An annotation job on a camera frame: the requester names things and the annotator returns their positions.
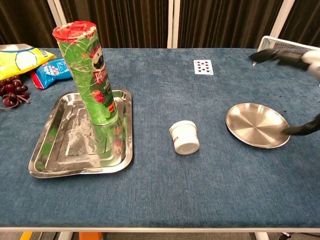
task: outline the pringles can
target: pringles can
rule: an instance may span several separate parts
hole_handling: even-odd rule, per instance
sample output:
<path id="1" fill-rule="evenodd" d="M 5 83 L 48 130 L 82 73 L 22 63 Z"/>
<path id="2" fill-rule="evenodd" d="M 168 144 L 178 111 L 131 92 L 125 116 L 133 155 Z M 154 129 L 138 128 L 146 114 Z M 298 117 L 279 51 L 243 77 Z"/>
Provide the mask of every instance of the pringles can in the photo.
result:
<path id="1" fill-rule="evenodd" d="M 106 125 L 118 117 L 97 27 L 89 21 L 57 26 L 55 37 L 75 85 L 95 125 Z"/>

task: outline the red lid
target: red lid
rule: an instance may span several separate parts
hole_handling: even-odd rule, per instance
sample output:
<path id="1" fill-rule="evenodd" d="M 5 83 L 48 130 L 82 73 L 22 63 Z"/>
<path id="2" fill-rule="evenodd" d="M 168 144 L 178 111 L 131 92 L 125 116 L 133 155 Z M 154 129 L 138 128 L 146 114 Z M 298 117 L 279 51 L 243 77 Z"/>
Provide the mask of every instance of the red lid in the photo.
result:
<path id="1" fill-rule="evenodd" d="M 52 35 L 59 41 L 76 40 L 92 37 L 96 29 L 97 26 L 90 21 L 74 21 L 57 26 Z"/>

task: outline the tray rim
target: tray rim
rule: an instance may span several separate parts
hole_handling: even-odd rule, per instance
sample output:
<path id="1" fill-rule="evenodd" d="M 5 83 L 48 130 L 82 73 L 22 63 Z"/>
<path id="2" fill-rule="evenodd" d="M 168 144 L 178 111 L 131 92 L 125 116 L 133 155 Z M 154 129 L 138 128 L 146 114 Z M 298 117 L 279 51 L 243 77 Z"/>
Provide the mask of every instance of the tray rim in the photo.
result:
<path id="1" fill-rule="evenodd" d="M 78 91 L 69 91 L 57 98 L 55 101 L 52 110 L 50 111 L 50 114 L 48 116 L 47 121 L 44 124 L 44 127 L 42 129 L 42 132 L 38 138 L 38 141 L 35 145 L 35 148 L 33 150 L 32 156 L 30 158 L 29 164 L 28 164 L 28 170 L 30 175 L 32 175 L 35 178 L 40 179 L 46 179 L 46 178 L 58 178 L 58 177 L 66 177 L 66 176 L 72 176 L 72 175 L 79 175 L 79 174 L 110 174 L 115 173 L 118 171 L 123 170 L 126 168 L 133 158 L 133 118 L 132 118 L 132 95 L 131 93 L 124 88 L 114 88 L 112 89 L 112 92 L 123 92 L 126 94 L 126 114 L 127 114 L 127 122 L 126 122 L 126 148 L 128 149 L 127 155 L 125 159 L 120 162 L 119 164 L 115 166 L 106 166 L 106 167 L 91 167 L 91 168 L 84 168 L 84 169 L 75 169 L 75 170 L 65 170 L 65 171 L 50 171 L 50 172 L 41 172 L 37 170 L 35 167 L 36 160 L 38 158 L 40 149 L 43 145 L 43 141 L 46 138 L 48 134 L 48 129 L 52 123 L 52 121 L 55 119 L 55 116 L 57 114 L 57 108 L 62 100 L 66 95 L 69 94 L 79 94 Z"/>
<path id="2" fill-rule="evenodd" d="M 230 115 L 230 112 L 231 112 L 235 107 L 238 107 L 239 105 L 244 105 L 244 104 L 253 104 L 253 105 L 263 106 L 264 108 L 267 108 L 267 109 L 273 111 L 273 112 L 276 113 L 276 114 L 288 125 L 288 127 L 289 127 L 289 124 L 288 124 L 287 120 L 286 120 L 280 113 L 278 113 L 276 110 L 274 110 L 274 109 L 272 109 L 272 108 L 270 108 L 270 107 L 268 107 L 268 106 L 266 106 L 266 105 L 260 104 L 260 103 L 255 103 L 255 102 L 242 102 L 242 103 L 238 103 L 238 104 L 232 106 L 232 107 L 228 110 L 228 112 L 226 113 L 226 115 L 225 115 L 225 125 L 226 125 L 226 127 L 228 128 L 228 130 L 229 130 L 237 139 L 239 139 L 240 141 L 242 141 L 242 142 L 245 143 L 245 144 L 248 144 L 248 145 L 253 146 L 253 147 L 256 147 L 256 148 L 261 148 L 261 149 L 275 149 L 275 148 L 279 148 L 279 147 L 285 145 L 285 144 L 289 141 L 290 135 L 287 136 L 287 139 L 286 139 L 284 142 L 282 142 L 281 144 L 278 144 L 278 145 L 276 145 L 276 146 L 262 146 L 262 145 L 258 145 L 258 144 L 254 144 L 254 143 L 245 141 L 244 139 L 242 139 L 241 137 L 239 137 L 239 136 L 230 128 L 230 126 L 229 126 L 229 124 L 228 124 L 228 116 Z"/>

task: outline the red grapes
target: red grapes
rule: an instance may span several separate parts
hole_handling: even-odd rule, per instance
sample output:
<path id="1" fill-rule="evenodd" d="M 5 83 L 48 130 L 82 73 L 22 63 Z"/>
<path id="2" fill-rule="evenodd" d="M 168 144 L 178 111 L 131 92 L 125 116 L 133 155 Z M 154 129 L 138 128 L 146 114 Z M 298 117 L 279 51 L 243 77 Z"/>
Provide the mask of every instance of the red grapes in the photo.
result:
<path id="1" fill-rule="evenodd" d="M 27 92 L 28 87 L 22 85 L 18 75 L 0 80 L 0 97 L 3 98 L 3 105 L 0 109 L 11 109 L 19 106 L 22 102 L 29 104 L 27 100 L 30 93 Z"/>

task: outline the blue snack bag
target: blue snack bag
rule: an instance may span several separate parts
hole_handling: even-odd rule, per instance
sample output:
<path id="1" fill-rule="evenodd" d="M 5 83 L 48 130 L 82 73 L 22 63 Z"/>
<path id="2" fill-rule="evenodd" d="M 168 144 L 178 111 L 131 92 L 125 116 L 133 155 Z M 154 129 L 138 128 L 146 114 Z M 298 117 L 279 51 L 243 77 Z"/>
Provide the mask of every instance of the blue snack bag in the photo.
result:
<path id="1" fill-rule="evenodd" d="M 65 60 L 58 59 L 49 61 L 35 71 L 30 71 L 34 85 L 39 89 L 46 89 L 56 80 L 71 79 L 71 73 Z"/>

